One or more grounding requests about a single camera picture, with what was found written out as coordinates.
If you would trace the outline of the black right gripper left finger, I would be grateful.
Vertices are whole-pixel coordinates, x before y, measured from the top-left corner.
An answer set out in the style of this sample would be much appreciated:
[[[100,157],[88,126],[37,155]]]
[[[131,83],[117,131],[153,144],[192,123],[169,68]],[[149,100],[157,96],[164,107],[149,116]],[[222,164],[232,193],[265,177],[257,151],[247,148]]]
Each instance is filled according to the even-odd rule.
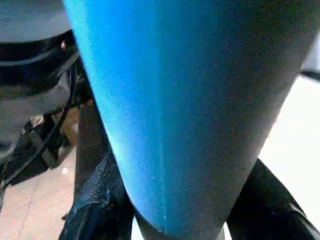
[[[129,240],[134,208],[112,152],[84,182],[66,217],[61,240]]]

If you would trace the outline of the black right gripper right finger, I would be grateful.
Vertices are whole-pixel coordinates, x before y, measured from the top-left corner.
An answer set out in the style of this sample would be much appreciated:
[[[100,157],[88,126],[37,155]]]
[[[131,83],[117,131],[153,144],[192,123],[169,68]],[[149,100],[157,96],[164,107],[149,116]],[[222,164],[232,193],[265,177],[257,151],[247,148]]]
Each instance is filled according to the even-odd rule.
[[[234,240],[318,240],[320,232],[303,209],[258,159],[228,218]]]

